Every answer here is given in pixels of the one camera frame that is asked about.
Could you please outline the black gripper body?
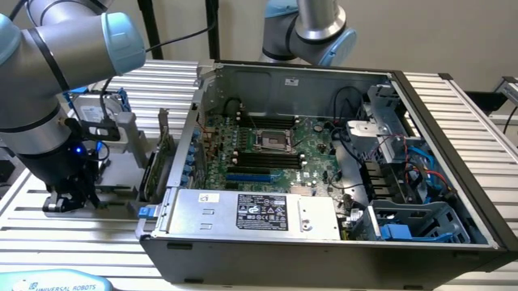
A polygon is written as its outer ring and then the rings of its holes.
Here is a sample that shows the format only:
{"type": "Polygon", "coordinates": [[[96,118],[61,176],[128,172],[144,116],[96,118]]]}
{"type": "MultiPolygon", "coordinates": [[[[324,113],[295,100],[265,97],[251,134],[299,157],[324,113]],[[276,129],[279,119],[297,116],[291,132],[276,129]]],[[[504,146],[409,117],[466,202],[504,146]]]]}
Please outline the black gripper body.
{"type": "Polygon", "coordinates": [[[82,194],[78,182],[81,173],[90,173],[96,181],[97,164],[84,145],[61,145],[46,153],[18,153],[17,157],[32,174],[57,193],[82,194]]]}

